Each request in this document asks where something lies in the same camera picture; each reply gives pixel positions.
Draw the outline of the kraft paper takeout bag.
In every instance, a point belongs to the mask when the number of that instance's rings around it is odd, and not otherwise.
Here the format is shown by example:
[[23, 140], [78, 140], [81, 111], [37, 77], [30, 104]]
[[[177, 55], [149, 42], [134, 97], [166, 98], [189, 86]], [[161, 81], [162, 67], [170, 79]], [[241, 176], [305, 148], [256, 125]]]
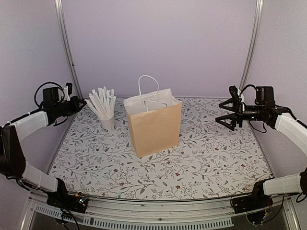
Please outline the kraft paper takeout bag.
[[178, 145], [182, 102], [172, 95], [171, 89], [143, 94], [141, 79], [139, 94], [124, 100], [131, 141], [138, 158], [152, 155]]

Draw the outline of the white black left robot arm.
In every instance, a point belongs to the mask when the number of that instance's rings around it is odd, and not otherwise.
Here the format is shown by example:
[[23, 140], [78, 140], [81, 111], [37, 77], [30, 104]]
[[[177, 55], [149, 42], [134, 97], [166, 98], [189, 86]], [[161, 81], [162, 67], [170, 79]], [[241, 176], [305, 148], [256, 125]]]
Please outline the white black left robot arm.
[[72, 95], [72, 83], [64, 87], [46, 82], [38, 87], [42, 101], [34, 100], [37, 109], [0, 127], [0, 173], [13, 179], [26, 190], [39, 190], [47, 195], [47, 204], [66, 211], [85, 213], [88, 200], [81, 192], [69, 194], [64, 181], [33, 166], [25, 157], [23, 144], [37, 131], [59, 126], [59, 118], [67, 120], [81, 111], [85, 100]]

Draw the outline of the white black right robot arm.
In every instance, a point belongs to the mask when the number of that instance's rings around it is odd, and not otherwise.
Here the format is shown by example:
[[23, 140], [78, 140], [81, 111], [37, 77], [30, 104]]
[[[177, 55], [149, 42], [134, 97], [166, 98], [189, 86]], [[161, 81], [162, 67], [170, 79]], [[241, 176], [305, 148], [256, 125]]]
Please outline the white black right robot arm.
[[[234, 131], [236, 127], [242, 128], [244, 121], [262, 122], [264, 128], [278, 131], [287, 144], [306, 154], [307, 126], [290, 108], [276, 104], [272, 86], [246, 85], [242, 90], [230, 86], [229, 92], [230, 99], [220, 103], [219, 107], [231, 113], [217, 117], [217, 123]], [[306, 170], [255, 182], [251, 193], [231, 198], [230, 205], [236, 214], [245, 213], [251, 224], [261, 225], [270, 221], [268, 215], [272, 210], [273, 196], [296, 196], [297, 204], [306, 201]]]

